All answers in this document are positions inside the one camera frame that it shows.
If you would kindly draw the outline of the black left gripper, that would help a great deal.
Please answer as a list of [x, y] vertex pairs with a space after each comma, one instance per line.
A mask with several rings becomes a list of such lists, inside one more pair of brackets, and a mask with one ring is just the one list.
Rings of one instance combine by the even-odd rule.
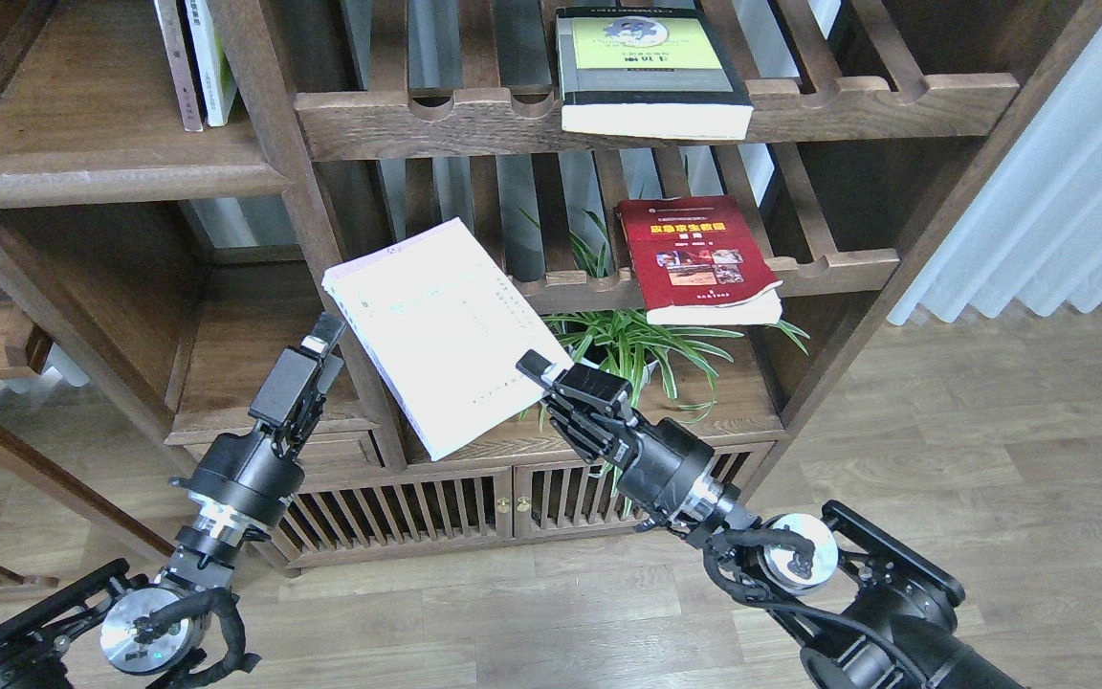
[[298, 454], [318, 426], [327, 392], [342, 369], [332, 354], [346, 323], [323, 311], [299, 348], [281, 352], [253, 398], [249, 434], [215, 437], [188, 478], [172, 483], [231, 507], [259, 529], [272, 529], [303, 481]]

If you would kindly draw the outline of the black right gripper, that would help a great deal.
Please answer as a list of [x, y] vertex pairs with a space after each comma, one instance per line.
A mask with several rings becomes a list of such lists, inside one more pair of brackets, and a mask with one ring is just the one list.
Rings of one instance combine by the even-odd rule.
[[709, 470], [716, 450], [669, 417], [649, 423], [630, 403], [630, 383], [594, 367], [562, 369], [537, 349], [526, 349], [517, 372], [545, 389], [551, 424], [579, 457], [618, 472], [615, 488], [647, 515], [640, 528], [726, 521], [726, 485]]

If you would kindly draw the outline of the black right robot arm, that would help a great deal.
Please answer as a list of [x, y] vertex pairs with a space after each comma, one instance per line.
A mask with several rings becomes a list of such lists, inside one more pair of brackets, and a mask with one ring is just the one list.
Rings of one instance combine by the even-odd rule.
[[604, 462], [622, 496], [694, 546], [709, 579], [761, 609], [800, 646], [819, 688], [1014, 688], [955, 636], [965, 589], [839, 500], [821, 514], [763, 521], [712, 475], [714, 451], [676, 420], [648, 422], [630, 384], [594, 367], [559, 367], [529, 349], [518, 370], [543, 388], [552, 427], [579, 457]]

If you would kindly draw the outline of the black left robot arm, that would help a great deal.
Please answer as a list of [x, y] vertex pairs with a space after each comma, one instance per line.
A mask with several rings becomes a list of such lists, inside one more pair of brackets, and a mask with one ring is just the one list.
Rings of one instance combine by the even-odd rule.
[[190, 477], [172, 480], [199, 512], [156, 577], [127, 575], [125, 560], [114, 560], [0, 624], [0, 688], [67, 688], [64, 654], [91, 631], [106, 661], [156, 688], [253, 671], [259, 657], [246, 650], [233, 563], [244, 543], [270, 538], [298, 496], [298, 454], [341, 374], [334, 347], [345, 329], [320, 315], [276, 360], [250, 405], [251, 431], [219, 434]]

